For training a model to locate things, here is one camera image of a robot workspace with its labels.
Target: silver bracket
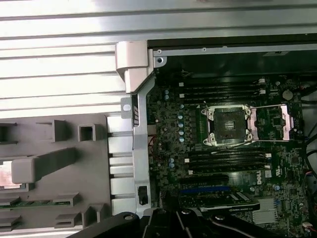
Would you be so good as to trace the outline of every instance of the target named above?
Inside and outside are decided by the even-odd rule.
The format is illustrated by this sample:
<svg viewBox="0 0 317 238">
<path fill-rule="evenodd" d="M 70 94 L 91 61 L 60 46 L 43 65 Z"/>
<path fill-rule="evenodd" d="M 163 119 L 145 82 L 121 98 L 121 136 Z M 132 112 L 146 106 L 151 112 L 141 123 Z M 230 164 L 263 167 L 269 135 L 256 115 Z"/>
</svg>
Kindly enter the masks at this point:
<svg viewBox="0 0 317 238">
<path fill-rule="evenodd" d="M 135 94 L 153 72 L 153 50 L 146 41 L 124 41 L 115 46 L 116 71 L 125 82 L 126 93 Z"/>
</svg>

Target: green circuit board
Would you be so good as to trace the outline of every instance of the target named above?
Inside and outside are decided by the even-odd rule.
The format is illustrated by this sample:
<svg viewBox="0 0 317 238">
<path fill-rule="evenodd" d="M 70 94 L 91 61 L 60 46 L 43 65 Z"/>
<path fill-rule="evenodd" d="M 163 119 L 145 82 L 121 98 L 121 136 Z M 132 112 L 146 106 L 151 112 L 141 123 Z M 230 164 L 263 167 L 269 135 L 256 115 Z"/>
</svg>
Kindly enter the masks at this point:
<svg viewBox="0 0 317 238">
<path fill-rule="evenodd" d="M 254 77 L 248 81 L 258 79 L 259 77 Z M 154 87 L 147 97 L 148 125 L 156 129 L 155 135 L 149 135 L 153 207 L 161 206 L 159 197 L 162 190 L 195 187 L 201 189 L 214 186 L 215 184 L 209 184 L 206 178 L 220 174 L 228 177 L 228 181 L 219 182 L 220 185 L 229 187 L 232 192 L 246 193 L 257 199 L 261 205 L 258 211 L 261 213 L 238 211 L 234 214 L 235 216 L 287 236 L 304 234 L 302 223 L 308 220 L 309 213 L 301 188 L 307 166 L 303 149 L 301 97 L 297 91 L 300 84 L 296 78 L 288 76 L 266 76 L 263 79 L 261 95 L 257 98 L 250 97 L 243 103 L 235 102 L 236 95 L 229 97 L 229 100 L 206 102 L 198 99 L 199 96 L 195 92 L 190 92 L 193 100 L 186 101 L 182 86 L 183 81 L 189 80 L 186 78 L 177 79 L 172 83 L 166 80 Z M 209 95 L 208 87 L 210 85 L 195 86 L 193 91 L 204 91 Z M 284 96 L 283 93 L 286 91 L 291 91 L 292 97 Z M 259 108 L 257 109 L 258 135 L 260 140 L 265 141 L 242 145 L 235 150 L 248 148 L 263 150 L 270 157 L 266 167 L 259 169 L 257 165 L 252 167 L 246 164 L 242 167 L 232 166 L 224 169 L 209 166 L 209 169 L 202 168 L 200 171 L 190 173 L 186 163 L 189 153 L 212 153 L 215 150 L 229 148 L 229 146 L 215 147 L 204 144 L 204 140 L 209 136 L 209 123 L 208 118 L 201 111 L 214 105 L 226 107 L 226 105 L 240 104 L 252 107 L 287 105 L 287 111 L 293 123 L 289 140 L 279 141 L 283 139 L 285 126 L 280 108 L 278 106 Z M 184 187 L 182 181 L 192 177 L 197 178 L 196 182 Z M 199 193 L 201 199 L 205 201 L 209 200 L 208 195 L 209 193 L 203 190 Z M 191 196 L 197 198 L 197 194 L 183 194 L 186 201 L 192 200 Z M 191 204 L 191 206 L 199 207 L 199 204 L 205 204 L 201 199 L 198 198 L 197 204 Z M 274 217 L 265 219 L 266 215 L 268 217 L 274 215 Z"/>
</svg>

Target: screw hole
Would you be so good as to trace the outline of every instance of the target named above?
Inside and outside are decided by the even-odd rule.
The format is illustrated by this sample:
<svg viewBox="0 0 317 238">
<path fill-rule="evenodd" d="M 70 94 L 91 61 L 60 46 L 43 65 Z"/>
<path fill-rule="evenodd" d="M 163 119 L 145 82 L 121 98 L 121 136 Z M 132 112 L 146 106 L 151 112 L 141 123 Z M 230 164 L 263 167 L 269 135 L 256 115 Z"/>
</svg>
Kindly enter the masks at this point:
<svg viewBox="0 0 317 238">
<path fill-rule="evenodd" d="M 123 110 L 124 110 L 125 112 L 130 111 L 130 110 L 131 110 L 131 106 L 130 106 L 129 104 L 125 104 L 125 105 L 123 105 Z"/>
</svg>

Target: pcie slot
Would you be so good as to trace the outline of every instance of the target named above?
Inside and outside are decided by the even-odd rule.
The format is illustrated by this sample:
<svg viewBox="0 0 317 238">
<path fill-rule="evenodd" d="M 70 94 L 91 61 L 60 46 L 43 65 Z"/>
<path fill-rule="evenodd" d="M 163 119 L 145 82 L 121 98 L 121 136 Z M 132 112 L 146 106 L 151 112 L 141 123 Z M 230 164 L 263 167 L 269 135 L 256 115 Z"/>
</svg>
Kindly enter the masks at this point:
<svg viewBox="0 0 317 238">
<path fill-rule="evenodd" d="M 228 182 L 229 182 L 229 176 L 222 175 L 222 174 L 181 178 L 179 180 L 181 189 L 199 188 L 199 187 L 214 186 L 214 185 L 220 185 L 220 184 L 225 185 Z"/>
</svg>

